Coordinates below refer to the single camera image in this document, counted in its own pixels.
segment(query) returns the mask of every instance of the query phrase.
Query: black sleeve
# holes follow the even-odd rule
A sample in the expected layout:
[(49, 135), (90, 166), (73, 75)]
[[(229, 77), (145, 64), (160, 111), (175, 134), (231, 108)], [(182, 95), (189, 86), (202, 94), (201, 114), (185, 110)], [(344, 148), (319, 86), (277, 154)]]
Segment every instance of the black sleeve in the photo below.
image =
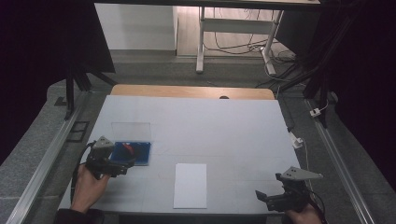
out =
[(88, 224), (90, 223), (89, 216), (71, 210), (71, 209), (59, 209), (56, 213), (54, 224)]

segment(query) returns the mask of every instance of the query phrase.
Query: aluminum rail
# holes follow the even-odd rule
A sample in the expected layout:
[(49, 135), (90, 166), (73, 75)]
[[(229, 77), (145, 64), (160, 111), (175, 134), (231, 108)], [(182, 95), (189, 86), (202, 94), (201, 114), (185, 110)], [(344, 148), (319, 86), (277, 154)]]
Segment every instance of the aluminum rail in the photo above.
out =
[[(310, 110), (314, 109), (307, 100), (305, 100), (305, 103)], [(318, 119), (315, 119), (315, 125), (317, 126), (320, 137), (323, 140), (327, 152), (329, 153), (330, 159), (334, 164), (335, 170), (337, 171), (338, 176), (340, 177), (341, 182), (344, 185), (346, 193), (349, 195), (350, 201), (352, 202), (352, 205), (355, 208), (356, 213), (361, 220), (361, 223), (375, 224), (370, 209), (367, 206), (367, 203), (364, 201), (363, 197), (361, 196), (361, 191), (358, 189), (355, 182), (353, 181), (352, 175), (348, 171), (344, 159), (342, 158), (337, 146), (332, 140), (332, 136), (330, 135), (329, 131), (323, 127)]]
[(88, 98), (87, 92), (83, 91), (80, 93), (78, 100), (76, 101), (75, 112), (69, 120), (64, 122), (61, 130), (52, 139), (52, 142), (49, 144), (49, 148), (47, 148), (43, 159), (38, 164), (38, 167), (30, 179), (29, 184), (27, 185), (22, 196), (18, 200), (17, 205), (15, 205), (14, 210), (9, 216), (7, 224), (21, 224), (25, 220), (33, 202), (35, 201), (37, 193), (40, 191), (47, 174), (50, 172), (52, 164), (55, 162), (59, 152), (61, 151), (67, 135), (72, 129), (78, 115), (81, 113), (83, 106), (87, 104)]

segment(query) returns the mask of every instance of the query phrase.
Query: person's left hand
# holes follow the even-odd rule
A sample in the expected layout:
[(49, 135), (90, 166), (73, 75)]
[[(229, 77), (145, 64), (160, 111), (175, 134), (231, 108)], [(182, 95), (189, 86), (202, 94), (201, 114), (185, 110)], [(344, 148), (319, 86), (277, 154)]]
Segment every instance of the person's left hand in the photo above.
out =
[(78, 179), (70, 209), (87, 213), (88, 209), (96, 203), (105, 192), (110, 175), (103, 175), (97, 180), (82, 164), (78, 167)]

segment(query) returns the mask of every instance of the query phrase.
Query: white desk leg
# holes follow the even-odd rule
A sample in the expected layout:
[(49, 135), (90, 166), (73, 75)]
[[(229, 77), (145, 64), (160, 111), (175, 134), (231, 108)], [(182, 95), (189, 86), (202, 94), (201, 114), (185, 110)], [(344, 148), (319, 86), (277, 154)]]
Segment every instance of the white desk leg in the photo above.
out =
[(201, 7), (197, 67), (196, 67), (196, 73), (198, 74), (204, 72), (204, 22), (205, 22), (205, 8)]
[(273, 26), (271, 28), (271, 33), (268, 35), (267, 44), (265, 45), (264, 49), (261, 48), (262, 57), (264, 58), (265, 66), (266, 66), (268, 74), (270, 76), (276, 75), (276, 71), (274, 69), (274, 66), (273, 66), (273, 64), (271, 62), (271, 58), (270, 58), (270, 50), (271, 50), (271, 45), (274, 41), (277, 26), (279, 25), (279, 21), (280, 21), (280, 17), (282, 16), (282, 13), (283, 13), (283, 11), (278, 11), (277, 16), (274, 20)]

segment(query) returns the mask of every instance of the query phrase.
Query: white power adapter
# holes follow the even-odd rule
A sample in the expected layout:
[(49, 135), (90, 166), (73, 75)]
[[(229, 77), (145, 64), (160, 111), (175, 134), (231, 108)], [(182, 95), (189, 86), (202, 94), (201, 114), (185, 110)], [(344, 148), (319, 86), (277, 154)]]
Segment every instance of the white power adapter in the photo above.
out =
[(294, 133), (292, 132), (289, 132), (289, 135), (290, 135), (291, 144), (293, 145), (294, 148), (299, 148), (303, 146), (303, 139), (297, 138), (296, 136), (294, 136)]
[(315, 109), (313, 109), (313, 110), (309, 111), (309, 113), (310, 113), (310, 114), (311, 114), (311, 116), (314, 118), (314, 117), (316, 117), (316, 116), (319, 116), (319, 115), (320, 115), (320, 110), (319, 110), (318, 108), (315, 108)]

